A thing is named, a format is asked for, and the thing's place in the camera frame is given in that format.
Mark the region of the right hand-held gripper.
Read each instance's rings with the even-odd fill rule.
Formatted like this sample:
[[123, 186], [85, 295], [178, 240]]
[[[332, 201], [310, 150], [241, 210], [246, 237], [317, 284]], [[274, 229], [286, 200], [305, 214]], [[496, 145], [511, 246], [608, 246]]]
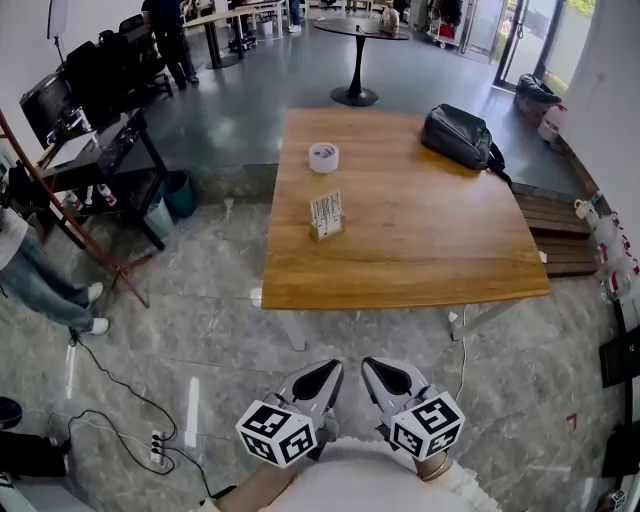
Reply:
[[[413, 365], [384, 357], [365, 357], [361, 375], [372, 402], [382, 414], [388, 396], [416, 396], [430, 387]], [[383, 438], [393, 450], [402, 450], [416, 461], [425, 461], [446, 452], [455, 444], [465, 416], [451, 395], [427, 389], [411, 399], [381, 425]]]

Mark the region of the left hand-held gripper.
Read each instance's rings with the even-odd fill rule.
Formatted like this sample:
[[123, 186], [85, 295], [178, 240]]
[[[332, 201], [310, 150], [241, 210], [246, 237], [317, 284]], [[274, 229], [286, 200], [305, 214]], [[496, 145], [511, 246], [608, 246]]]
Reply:
[[333, 407], [343, 364], [329, 359], [290, 374], [276, 391], [254, 401], [236, 423], [247, 452], [281, 469], [304, 458], [318, 460], [337, 438]]

